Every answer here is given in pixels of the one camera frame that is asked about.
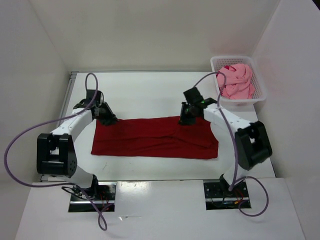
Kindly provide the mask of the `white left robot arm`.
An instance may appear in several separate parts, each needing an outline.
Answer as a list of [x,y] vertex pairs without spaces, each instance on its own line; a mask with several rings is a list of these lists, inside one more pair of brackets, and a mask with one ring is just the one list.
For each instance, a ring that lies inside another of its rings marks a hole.
[[39,174],[61,177],[68,183],[82,188],[89,200],[100,194],[97,177],[78,166],[74,141],[93,120],[104,126],[117,123],[118,119],[104,101],[100,90],[89,89],[86,98],[73,107],[70,118],[50,133],[37,137],[36,169]]

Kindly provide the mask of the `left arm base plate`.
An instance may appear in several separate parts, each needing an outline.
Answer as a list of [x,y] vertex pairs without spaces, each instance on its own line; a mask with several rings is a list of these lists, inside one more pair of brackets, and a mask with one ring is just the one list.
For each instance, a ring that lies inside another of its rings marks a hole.
[[[69,213],[88,213],[95,212],[95,208],[86,196],[76,187],[62,187],[62,189],[70,194]],[[94,202],[99,211],[114,212],[116,199],[116,182],[99,182],[97,194],[93,195],[86,189],[90,199]]]

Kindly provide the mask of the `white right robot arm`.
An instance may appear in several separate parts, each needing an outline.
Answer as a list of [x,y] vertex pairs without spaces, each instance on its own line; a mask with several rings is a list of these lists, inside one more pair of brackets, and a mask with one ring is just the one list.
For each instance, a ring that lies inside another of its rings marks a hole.
[[220,105],[219,99],[205,99],[197,87],[184,91],[183,95],[186,101],[181,103],[181,125],[193,125],[196,118],[202,118],[230,134],[235,163],[219,178],[220,193],[230,197],[248,172],[273,154],[265,125],[261,121],[251,122],[230,112]]

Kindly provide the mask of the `dark red t shirt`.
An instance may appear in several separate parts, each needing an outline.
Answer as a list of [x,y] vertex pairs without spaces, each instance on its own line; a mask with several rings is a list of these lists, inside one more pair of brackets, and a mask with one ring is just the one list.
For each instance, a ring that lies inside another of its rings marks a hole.
[[211,160],[219,142],[211,124],[197,118],[180,125],[178,116],[120,119],[116,124],[96,123],[91,154],[116,157],[156,157]]

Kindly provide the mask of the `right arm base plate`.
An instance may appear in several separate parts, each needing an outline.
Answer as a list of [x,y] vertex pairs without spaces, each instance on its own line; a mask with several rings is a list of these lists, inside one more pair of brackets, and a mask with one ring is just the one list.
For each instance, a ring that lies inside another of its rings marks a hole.
[[217,179],[203,181],[206,210],[231,210],[241,205],[250,209],[251,203],[247,184],[237,185],[231,193],[224,193]]

